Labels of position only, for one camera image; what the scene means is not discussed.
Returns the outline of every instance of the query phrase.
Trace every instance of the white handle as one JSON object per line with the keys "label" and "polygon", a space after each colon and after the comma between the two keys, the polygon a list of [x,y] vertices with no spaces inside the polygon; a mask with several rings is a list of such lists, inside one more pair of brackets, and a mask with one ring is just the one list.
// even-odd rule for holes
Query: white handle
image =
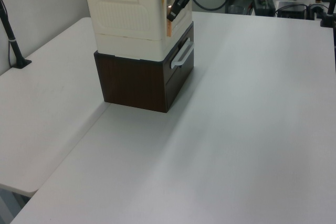
{"label": "white handle", "polygon": [[190,38],[184,43],[183,47],[179,50],[172,63],[170,64],[170,68],[174,68],[175,66],[182,66],[191,52],[194,50],[194,43],[190,41]]}

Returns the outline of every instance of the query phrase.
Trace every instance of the box handle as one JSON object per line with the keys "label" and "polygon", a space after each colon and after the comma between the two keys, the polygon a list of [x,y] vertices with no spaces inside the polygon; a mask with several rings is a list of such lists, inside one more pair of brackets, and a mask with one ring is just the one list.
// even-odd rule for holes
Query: box handle
{"label": "box handle", "polygon": [[188,38],[187,41],[184,43],[183,47],[174,57],[172,63],[170,64],[170,68],[173,69],[175,66],[182,66],[193,50],[194,50],[194,42],[190,41],[190,38]]}

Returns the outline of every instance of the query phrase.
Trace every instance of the black pole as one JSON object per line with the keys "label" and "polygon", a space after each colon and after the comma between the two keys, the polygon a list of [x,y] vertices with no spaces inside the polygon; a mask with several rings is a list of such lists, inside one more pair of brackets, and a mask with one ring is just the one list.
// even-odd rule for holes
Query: black pole
{"label": "black pole", "polygon": [[328,8],[328,15],[333,15],[335,10],[336,0],[330,0],[329,8]]}
{"label": "black pole", "polygon": [[8,20],[8,15],[5,10],[5,6],[3,5],[3,1],[0,0],[0,18],[2,21],[2,24],[4,25],[5,31],[7,33],[8,41],[12,46],[13,52],[16,57],[16,64],[13,65],[13,68],[19,68],[22,69],[28,64],[30,64],[31,60],[26,60],[23,58],[19,45],[17,44],[16,38],[14,36],[13,30],[11,28],[11,25]]}
{"label": "black pole", "polygon": [[331,27],[334,28],[335,25],[335,18],[334,18],[334,11],[335,11],[336,0],[330,0],[329,8],[327,13],[322,14],[322,27]]}

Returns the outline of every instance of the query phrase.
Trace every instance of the metal stand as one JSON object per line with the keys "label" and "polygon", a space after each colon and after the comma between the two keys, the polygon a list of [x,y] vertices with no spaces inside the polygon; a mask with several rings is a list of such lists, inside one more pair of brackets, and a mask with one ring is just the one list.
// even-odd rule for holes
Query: metal stand
{"label": "metal stand", "polygon": [[14,64],[12,67],[22,69],[28,64],[30,64],[32,61],[26,60],[25,58],[23,58],[21,54],[21,51],[19,49],[19,46],[17,44],[16,38],[12,30],[12,27],[9,23],[8,15],[7,15],[7,12],[6,12],[5,6],[3,5],[2,0],[0,0],[0,18],[1,18],[2,24],[4,25],[5,31],[7,33],[8,41],[11,44],[13,52],[16,57],[16,64]]}

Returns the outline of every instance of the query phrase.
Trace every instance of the white wall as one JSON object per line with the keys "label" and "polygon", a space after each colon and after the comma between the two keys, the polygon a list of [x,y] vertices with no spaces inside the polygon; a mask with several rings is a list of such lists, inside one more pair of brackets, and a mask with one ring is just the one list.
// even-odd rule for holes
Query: white wall
{"label": "white wall", "polygon": [[[83,17],[89,17],[86,0],[4,0],[9,21],[24,57]],[[0,74],[9,69],[8,42],[0,23]]]}

